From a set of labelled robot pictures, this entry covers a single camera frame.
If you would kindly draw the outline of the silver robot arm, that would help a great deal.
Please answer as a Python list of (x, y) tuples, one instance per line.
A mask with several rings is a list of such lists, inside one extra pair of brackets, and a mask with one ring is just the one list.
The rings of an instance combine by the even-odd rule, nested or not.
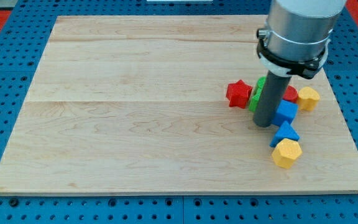
[(325, 48), (346, 0), (273, 0), (266, 21), (267, 49), (291, 61), (307, 61)]

